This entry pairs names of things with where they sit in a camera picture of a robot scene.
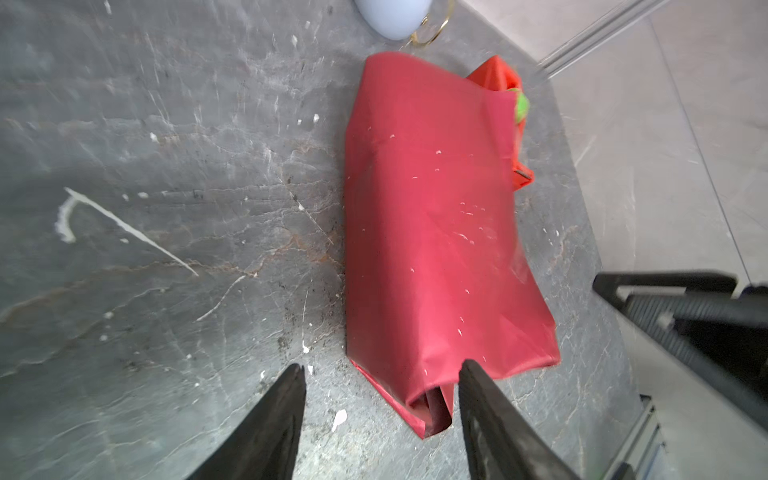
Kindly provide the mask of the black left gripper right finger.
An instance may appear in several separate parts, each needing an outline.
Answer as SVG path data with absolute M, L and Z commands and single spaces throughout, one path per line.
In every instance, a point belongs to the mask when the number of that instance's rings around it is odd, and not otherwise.
M 575 479 L 474 360 L 463 362 L 459 403 L 472 479 Z

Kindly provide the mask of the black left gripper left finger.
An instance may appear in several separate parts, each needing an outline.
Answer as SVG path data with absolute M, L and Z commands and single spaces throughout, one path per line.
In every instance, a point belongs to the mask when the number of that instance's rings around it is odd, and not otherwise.
M 306 405 L 305 370 L 289 365 L 191 479 L 290 479 Z

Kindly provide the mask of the dark red wrapping paper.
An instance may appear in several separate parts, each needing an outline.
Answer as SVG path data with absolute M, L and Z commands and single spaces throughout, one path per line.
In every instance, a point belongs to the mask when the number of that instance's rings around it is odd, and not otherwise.
M 346 129 L 346 352 L 420 438 L 451 425 L 465 360 L 504 379 L 561 358 L 485 93 L 378 53 Z

